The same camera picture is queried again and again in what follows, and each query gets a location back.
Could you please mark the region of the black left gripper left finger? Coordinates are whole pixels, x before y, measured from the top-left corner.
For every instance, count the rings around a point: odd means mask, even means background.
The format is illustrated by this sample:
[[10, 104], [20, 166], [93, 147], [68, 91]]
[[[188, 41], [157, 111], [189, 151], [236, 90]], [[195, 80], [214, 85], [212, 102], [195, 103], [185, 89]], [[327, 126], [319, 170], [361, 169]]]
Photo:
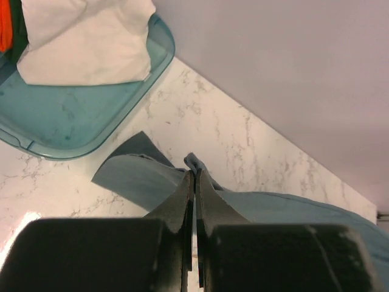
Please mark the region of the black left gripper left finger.
[[31, 221], [1, 268], [2, 291], [186, 291], [194, 177], [142, 218]]

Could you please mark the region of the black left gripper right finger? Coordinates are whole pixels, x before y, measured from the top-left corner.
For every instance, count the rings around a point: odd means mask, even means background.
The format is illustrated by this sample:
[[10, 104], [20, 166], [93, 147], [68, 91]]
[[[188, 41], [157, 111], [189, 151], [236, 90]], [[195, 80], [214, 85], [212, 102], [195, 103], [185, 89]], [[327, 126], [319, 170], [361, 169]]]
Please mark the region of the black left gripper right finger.
[[196, 175], [199, 285], [205, 291], [387, 291], [362, 236], [333, 223], [260, 223]]

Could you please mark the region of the grey-blue t-shirt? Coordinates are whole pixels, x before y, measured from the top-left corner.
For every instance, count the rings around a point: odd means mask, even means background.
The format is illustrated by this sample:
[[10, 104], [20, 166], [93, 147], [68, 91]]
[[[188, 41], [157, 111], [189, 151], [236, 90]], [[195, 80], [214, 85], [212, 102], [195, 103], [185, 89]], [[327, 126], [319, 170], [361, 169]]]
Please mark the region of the grey-blue t-shirt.
[[[176, 168], [139, 132], [107, 157], [92, 182], [151, 211], [173, 193], [187, 170], [206, 169], [194, 153], [186, 155], [184, 163], [186, 168]], [[388, 234], [360, 215], [295, 195], [233, 192], [214, 179], [210, 182], [232, 207], [254, 222], [333, 223], [353, 228], [362, 236], [376, 268], [388, 272]]]

